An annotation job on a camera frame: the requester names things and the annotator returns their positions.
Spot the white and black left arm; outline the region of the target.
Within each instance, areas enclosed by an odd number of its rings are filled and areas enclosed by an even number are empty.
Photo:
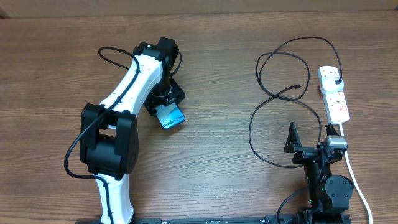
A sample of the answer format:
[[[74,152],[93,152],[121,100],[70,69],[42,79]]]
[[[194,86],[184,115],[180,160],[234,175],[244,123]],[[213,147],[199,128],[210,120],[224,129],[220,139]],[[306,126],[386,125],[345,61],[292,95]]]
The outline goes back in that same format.
[[[137,115],[145,108],[164,130],[185,121],[179,104],[185,92],[174,80],[182,54],[173,39],[140,43],[132,52],[127,73],[100,104],[86,104],[80,133],[64,158],[65,172],[98,184],[102,215],[97,223],[134,223],[129,175],[139,154]]]

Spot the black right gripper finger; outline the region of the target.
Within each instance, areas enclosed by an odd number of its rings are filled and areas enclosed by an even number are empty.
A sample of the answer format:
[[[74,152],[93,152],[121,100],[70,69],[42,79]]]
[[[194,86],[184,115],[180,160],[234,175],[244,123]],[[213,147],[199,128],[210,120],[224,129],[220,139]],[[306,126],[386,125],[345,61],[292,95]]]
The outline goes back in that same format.
[[[339,136],[340,135],[331,123],[328,123],[325,126],[325,129],[326,129],[327,136]]]
[[[289,124],[289,132],[284,147],[284,152],[295,152],[298,148],[302,147],[302,143],[295,127],[295,123]]]

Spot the Samsung Galaxy smartphone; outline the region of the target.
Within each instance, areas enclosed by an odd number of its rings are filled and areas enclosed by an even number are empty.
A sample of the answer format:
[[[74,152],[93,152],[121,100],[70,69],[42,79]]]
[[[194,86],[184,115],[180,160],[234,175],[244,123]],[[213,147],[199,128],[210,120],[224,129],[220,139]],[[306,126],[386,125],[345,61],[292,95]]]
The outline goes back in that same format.
[[[170,129],[185,121],[184,114],[175,103],[168,106],[159,105],[155,110],[156,117],[164,129]]]

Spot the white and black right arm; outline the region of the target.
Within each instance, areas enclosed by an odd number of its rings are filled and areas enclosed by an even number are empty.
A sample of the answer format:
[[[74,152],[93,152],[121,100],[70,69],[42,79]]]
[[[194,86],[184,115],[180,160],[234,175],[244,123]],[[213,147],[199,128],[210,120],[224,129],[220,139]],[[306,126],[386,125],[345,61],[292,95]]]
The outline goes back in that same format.
[[[277,210],[277,223],[350,223],[349,209],[354,183],[342,175],[333,175],[330,164],[342,160],[348,149],[345,137],[331,124],[326,126],[328,136],[316,147],[302,146],[295,123],[289,125],[284,152],[294,155],[292,162],[304,166],[307,187],[288,196]],[[281,215],[283,206],[296,195],[308,191],[310,206],[293,215]]]

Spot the white power extension strip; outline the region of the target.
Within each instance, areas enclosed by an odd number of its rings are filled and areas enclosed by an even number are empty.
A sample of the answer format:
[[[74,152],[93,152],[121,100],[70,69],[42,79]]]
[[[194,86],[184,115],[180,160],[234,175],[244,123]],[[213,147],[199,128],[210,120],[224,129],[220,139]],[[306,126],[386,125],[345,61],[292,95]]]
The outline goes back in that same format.
[[[319,86],[321,77],[334,77],[338,81],[340,73],[336,67],[322,66],[318,69]],[[322,94],[322,96],[329,123],[343,124],[350,120],[348,105],[343,90],[330,94]]]

